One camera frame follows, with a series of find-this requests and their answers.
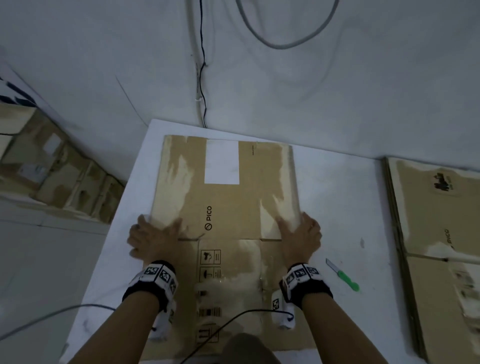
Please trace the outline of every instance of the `wrist strap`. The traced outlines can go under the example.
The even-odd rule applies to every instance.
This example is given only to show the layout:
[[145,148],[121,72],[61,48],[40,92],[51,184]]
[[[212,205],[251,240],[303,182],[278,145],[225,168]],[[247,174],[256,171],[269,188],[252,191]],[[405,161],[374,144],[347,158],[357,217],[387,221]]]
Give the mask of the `wrist strap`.
[[293,265],[280,281],[280,289],[285,301],[293,303],[299,309],[303,297],[308,293],[326,293],[333,298],[317,268],[306,263]]
[[156,260],[132,279],[122,301],[137,291],[150,292],[157,297],[161,312],[172,302],[177,287],[175,268],[168,262]]

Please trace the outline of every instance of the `tabletop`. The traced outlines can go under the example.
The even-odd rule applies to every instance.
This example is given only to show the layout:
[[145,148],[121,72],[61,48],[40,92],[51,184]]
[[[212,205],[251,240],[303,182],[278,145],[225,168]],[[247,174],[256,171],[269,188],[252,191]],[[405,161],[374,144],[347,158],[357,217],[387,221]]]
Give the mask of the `tabletop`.
[[[165,135],[266,141],[162,120],[152,120],[82,303],[117,307],[142,263],[128,254],[130,226],[149,214]],[[322,228],[322,247],[310,263],[320,269],[335,301],[390,364],[425,363],[414,353],[408,328],[386,187],[379,160],[292,146],[300,208]],[[325,259],[360,285],[354,292]],[[60,359],[68,362],[111,314],[81,308]],[[283,363],[319,363],[316,350],[276,352]],[[195,361],[209,361],[208,358]]]

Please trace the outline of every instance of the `black cable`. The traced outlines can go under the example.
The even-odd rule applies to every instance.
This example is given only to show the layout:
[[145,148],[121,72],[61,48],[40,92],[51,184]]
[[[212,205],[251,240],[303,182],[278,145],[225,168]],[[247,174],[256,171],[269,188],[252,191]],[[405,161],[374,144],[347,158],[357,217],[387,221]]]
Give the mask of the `black cable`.
[[[100,307],[100,308],[105,308],[107,310],[111,310],[111,311],[115,311],[116,309],[113,308],[113,307],[110,307],[110,306],[105,306],[103,304],[96,304],[96,303],[84,303],[84,304],[76,304],[74,306],[69,306],[69,307],[65,307],[65,308],[62,308],[61,310],[58,310],[58,311],[54,311],[52,313],[49,313],[48,315],[45,315],[45,316],[42,316],[40,318],[37,318],[35,320],[32,320],[30,321],[29,323],[25,324],[25,325],[22,325],[22,326],[19,326],[15,329],[13,329],[12,331],[9,331],[7,332],[6,334],[3,334],[2,336],[0,336],[0,341],[3,341],[7,338],[9,338],[10,336],[12,335],[15,335],[16,333],[20,332],[20,331],[23,331],[23,330],[26,330],[27,328],[35,325],[35,324],[38,324],[39,322],[42,322],[42,321],[45,321],[53,316],[56,316],[56,315],[59,315],[63,312],[66,312],[66,311],[70,311],[70,310],[74,310],[76,308],[80,308],[80,307]],[[190,359],[192,356],[194,356],[205,344],[207,344],[211,338],[213,338],[216,334],[218,334],[221,330],[223,330],[225,328],[225,326],[227,326],[228,324],[230,324],[233,320],[235,320],[236,318],[242,316],[243,314],[247,314],[249,312],[275,312],[275,313],[278,313],[278,314],[287,314],[289,316],[291,316],[291,318],[293,319],[295,316],[290,313],[290,312],[287,312],[287,311],[279,311],[279,310],[269,310],[269,309],[262,309],[262,308],[259,308],[259,309],[254,309],[254,310],[246,310],[246,311],[243,311],[241,313],[239,313],[238,315],[234,316],[233,318],[231,318],[230,320],[228,320],[225,324],[223,324],[222,326],[220,326],[217,331],[215,331],[212,335],[210,335],[204,342],[202,342],[198,347],[195,348],[194,351],[192,351],[185,359],[183,359],[180,364],[184,364],[188,359]]]
[[45,320],[47,320],[47,319],[49,319],[53,316],[56,316],[56,315],[59,315],[59,314],[62,314],[64,312],[66,312],[66,311],[74,310],[75,308],[80,308],[80,307],[100,307],[100,308],[105,308],[107,310],[115,311],[115,308],[110,307],[110,306],[105,306],[103,304],[96,304],[96,303],[76,304],[75,306],[69,306],[69,307],[62,308],[61,310],[52,312],[48,315],[45,315],[45,316],[42,316],[42,317],[37,318],[35,320],[32,320],[25,325],[17,327],[16,329],[14,329],[10,332],[7,332],[6,334],[3,334],[2,336],[0,336],[0,341],[3,341],[3,340],[9,338],[12,335],[15,335],[17,332],[23,331],[23,330],[29,328],[30,326],[33,326],[35,324],[38,324],[39,322],[45,321]]
[[206,66],[205,63],[205,49],[204,49],[204,34],[202,31],[204,25],[204,7],[202,4],[202,0],[200,0],[200,46],[202,47],[202,54],[204,56],[204,62],[202,63],[202,66],[200,67],[200,72],[198,74],[198,86],[200,87],[200,94],[202,94],[202,98],[204,99],[204,117],[202,118],[202,122],[204,123],[204,128],[208,129],[207,124],[205,122],[205,115],[207,114],[207,102],[205,100],[205,95],[202,90],[202,71],[204,70],[204,67]]
[[278,311],[278,310],[268,310],[268,309],[262,309],[262,308],[259,308],[259,309],[256,309],[256,310],[246,310],[246,311],[243,311],[241,313],[239,313],[238,315],[234,316],[233,318],[231,318],[230,320],[227,321],[227,323],[223,324],[222,326],[220,326],[218,328],[217,331],[215,331],[212,335],[210,335],[207,340],[205,340],[204,342],[202,342],[197,348],[195,348],[194,351],[192,351],[185,359],[183,359],[180,364],[184,364],[187,360],[189,360],[192,356],[194,356],[197,351],[199,351],[205,344],[208,343],[208,341],[210,341],[211,338],[213,338],[216,334],[218,334],[221,330],[223,330],[225,328],[225,326],[227,326],[229,323],[231,323],[233,320],[235,320],[237,317],[240,317],[242,316],[243,314],[247,314],[249,312],[275,312],[275,313],[279,313],[279,314],[287,314],[289,316],[292,317],[292,319],[295,317],[292,313],[290,312],[287,312],[287,311]]
[[270,43],[268,40],[265,40],[261,35],[259,35],[257,32],[255,32],[255,30],[250,25],[250,22],[248,21],[247,15],[245,14],[245,11],[243,10],[243,5],[241,3],[241,0],[236,0],[236,3],[237,3],[237,8],[239,9],[240,16],[241,16],[243,22],[245,23],[248,30],[250,30],[250,32],[253,34],[253,36],[255,38],[260,40],[267,47],[270,47],[270,48],[273,48],[273,49],[289,49],[289,48],[299,46],[300,44],[303,44],[306,41],[309,41],[314,36],[319,35],[320,32],[326,28],[328,23],[330,23],[330,20],[332,20],[333,15],[335,14],[336,8],[338,6],[339,0],[335,0],[335,2],[333,4],[333,7],[330,11],[330,14],[328,15],[327,19],[322,23],[322,25],[320,27],[318,27],[313,33],[307,35],[306,37],[304,37],[302,39],[299,39],[295,42],[288,43],[288,44],[274,44],[274,43]]

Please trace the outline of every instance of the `white label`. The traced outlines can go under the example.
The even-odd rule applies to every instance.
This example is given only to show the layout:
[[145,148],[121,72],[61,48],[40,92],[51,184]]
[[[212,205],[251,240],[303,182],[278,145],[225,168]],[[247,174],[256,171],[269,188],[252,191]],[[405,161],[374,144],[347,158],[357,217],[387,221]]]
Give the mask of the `white label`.
[[50,138],[48,138],[47,142],[43,145],[43,150],[45,150],[46,153],[52,156],[55,154],[55,151],[59,147],[60,143],[61,143],[60,137],[54,133],[51,135]]
[[207,140],[204,183],[240,184],[239,143],[236,140]]
[[42,183],[47,177],[48,171],[45,167],[39,164],[23,164],[18,170],[18,174],[35,183]]

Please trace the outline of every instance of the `white floor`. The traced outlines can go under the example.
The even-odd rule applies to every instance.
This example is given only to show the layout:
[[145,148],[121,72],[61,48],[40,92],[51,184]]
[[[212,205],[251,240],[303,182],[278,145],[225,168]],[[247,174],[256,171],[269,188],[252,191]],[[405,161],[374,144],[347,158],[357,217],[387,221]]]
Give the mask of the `white floor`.
[[[80,304],[108,229],[0,200],[0,335]],[[75,315],[60,314],[0,342],[0,362],[57,363]]]

